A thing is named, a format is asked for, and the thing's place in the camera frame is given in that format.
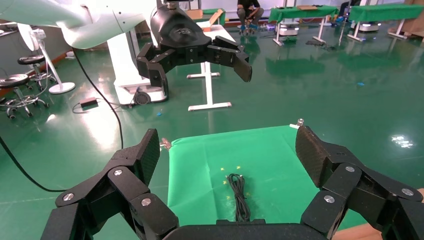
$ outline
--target shiny floor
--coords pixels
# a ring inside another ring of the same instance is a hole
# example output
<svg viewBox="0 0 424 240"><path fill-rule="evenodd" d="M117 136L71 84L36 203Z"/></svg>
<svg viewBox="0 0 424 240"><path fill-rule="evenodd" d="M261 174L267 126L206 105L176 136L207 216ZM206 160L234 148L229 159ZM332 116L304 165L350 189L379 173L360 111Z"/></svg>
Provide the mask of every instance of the shiny floor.
<svg viewBox="0 0 424 240"><path fill-rule="evenodd" d="M303 118L325 141L347 146L370 168L414 188L424 187L424 54L417 40L393 40L387 27L365 34L363 43L346 38L348 29L326 27L322 38L335 49L306 45L318 25L303 26L296 42L277 46L269 32L239 36L251 55L253 77L245 83L231 68L212 65L216 103L231 108L188 112L206 102L204 82L186 79L200 66L176 67L168 74L170 100L119 109L125 147L137 144L148 128L170 141L229 131L288 125ZM114 72L107 51L78 52L88 75L112 102ZM40 183L70 188L99 172L119 149L118 125L101 103L91 113L74 114L81 99L98 97L75 60L57 64L63 82L76 89L44 94L49 109L30 107L10 120L0 114L0 135L23 167ZM168 161L162 152L150 188L165 202ZM39 239L56 193L32 185L0 152L0 239ZM120 216L110 219L97 239L137 239Z"/></svg>

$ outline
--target stool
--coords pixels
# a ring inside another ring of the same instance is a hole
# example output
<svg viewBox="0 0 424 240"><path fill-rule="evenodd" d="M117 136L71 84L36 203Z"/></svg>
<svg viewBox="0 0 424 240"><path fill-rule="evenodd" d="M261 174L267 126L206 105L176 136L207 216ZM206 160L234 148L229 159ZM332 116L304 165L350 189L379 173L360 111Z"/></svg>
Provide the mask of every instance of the stool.
<svg viewBox="0 0 424 240"><path fill-rule="evenodd" d="M47 73L45 73L45 72L40 72L40 69L39 69L39 63L42 63L42 62L44 62L46 59L44 58L44 56L43 55L31 55L31 56L24 56L24 57L21 57L21 58L19 58L18 60L17 60L17 63L18 64L20 64L20 65L32 65L32 68L34 69L34 71L35 71L35 74L34 75L32 75L29 79L31 80L31 81L34 81L34 82L36 82L37 83L37 86L38 86L38 90L41 92L41 91L43 91L44 90L44 87L43 87L43 85L42 85L42 82L41 82L41 80L43 80L43 79L46 79L46 78L49 78L50 79L50 81L52 82L52 83L57 83L57 81L56 81L56 78L54 77L54 76L52 76L52 74L51 73L49 73L48 75L47 75ZM28 89L33 89L33 87L31 87L30 85L26 85L27 87L28 87Z"/></svg>
<svg viewBox="0 0 424 240"><path fill-rule="evenodd" d="M18 108L25 108L26 114L28 117L32 117L33 114L28 109L27 105L33 104L34 106L38 105L38 103L42 103L45 108L49 107L49 104L39 99L38 96L27 95L24 96L19 89L19 86L26 85L30 81L30 77L26 74L14 74L8 76L6 79L0 79L0 89L11 89L15 92L17 98L8 100L5 104L0 106L7 107L7 117L10 119L14 119L15 115L10 112L16 112Z"/></svg>

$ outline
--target person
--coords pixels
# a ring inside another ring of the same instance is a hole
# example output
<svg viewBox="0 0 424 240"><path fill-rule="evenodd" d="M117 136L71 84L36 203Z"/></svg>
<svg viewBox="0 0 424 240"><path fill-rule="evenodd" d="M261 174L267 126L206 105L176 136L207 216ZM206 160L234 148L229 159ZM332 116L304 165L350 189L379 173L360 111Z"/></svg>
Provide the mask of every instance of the person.
<svg viewBox="0 0 424 240"><path fill-rule="evenodd" d="M264 9L258 0L237 0L237 15L241 22L241 30L246 29L245 19L252 19L250 28L258 29L259 20L264 14Z"/></svg>
<svg viewBox="0 0 424 240"><path fill-rule="evenodd" d="M352 2L350 3L351 6L355 6L357 5L361 0L351 0ZM336 19L337 22L341 22L345 19L345 9L349 6L349 2L343 2L340 5L340 11L338 12L338 17Z"/></svg>

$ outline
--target power adapter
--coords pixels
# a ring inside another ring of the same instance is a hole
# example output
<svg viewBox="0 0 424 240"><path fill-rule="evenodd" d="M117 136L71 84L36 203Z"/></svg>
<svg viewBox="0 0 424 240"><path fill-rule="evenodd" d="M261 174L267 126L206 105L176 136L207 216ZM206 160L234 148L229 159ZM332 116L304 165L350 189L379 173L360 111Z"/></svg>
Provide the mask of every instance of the power adapter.
<svg viewBox="0 0 424 240"><path fill-rule="evenodd" d="M79 101L79 104L81 105L81 108L83 110L92 109L99 106L99 103L97 102L97 99L95 97L83 99Z"/></svg>

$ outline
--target black shirt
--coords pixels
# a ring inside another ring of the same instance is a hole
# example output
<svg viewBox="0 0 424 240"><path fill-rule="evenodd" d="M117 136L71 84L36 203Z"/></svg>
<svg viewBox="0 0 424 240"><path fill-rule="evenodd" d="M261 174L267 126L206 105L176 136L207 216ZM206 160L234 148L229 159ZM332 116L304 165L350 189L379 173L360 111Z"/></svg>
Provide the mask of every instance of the black shirt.
<svg viewBox="0 0 424 240"><path fill-rule="evenodd" d="M255 8L261 7L261 5L259 5L258 0L237 0L237 5L243 5L244 10L246 10L246 11L252 5Z"/></svg>

